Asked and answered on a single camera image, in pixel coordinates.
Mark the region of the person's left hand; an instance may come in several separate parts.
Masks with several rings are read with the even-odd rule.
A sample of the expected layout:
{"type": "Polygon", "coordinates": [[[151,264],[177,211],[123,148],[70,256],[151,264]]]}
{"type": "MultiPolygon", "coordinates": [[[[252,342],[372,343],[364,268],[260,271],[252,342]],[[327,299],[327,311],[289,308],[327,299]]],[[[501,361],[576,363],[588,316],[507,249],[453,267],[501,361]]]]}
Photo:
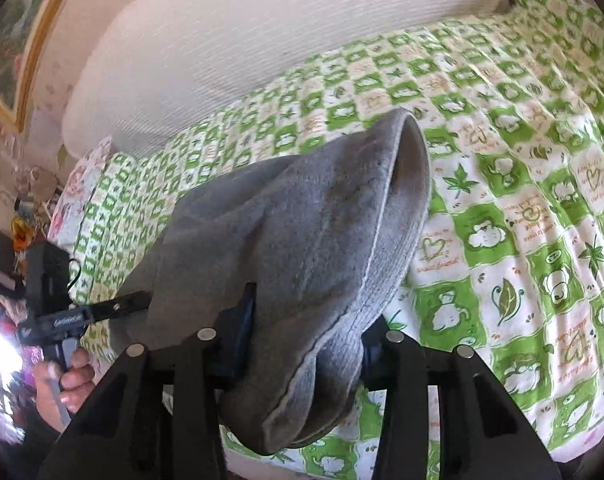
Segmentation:
{"type": "Polygon", "coordinates": [[[70,362],[72,366],[65,373],[60,372],[60,367],[55,362],[42,361],[34,366],[37,412],[56,432],[62,432],[65,424],[62,422],[51,385],[55,384],[60,388],[59,402],[73,414],[81,408],[96,387],[90,354],[84,348],[78,348],[70,362]]]}

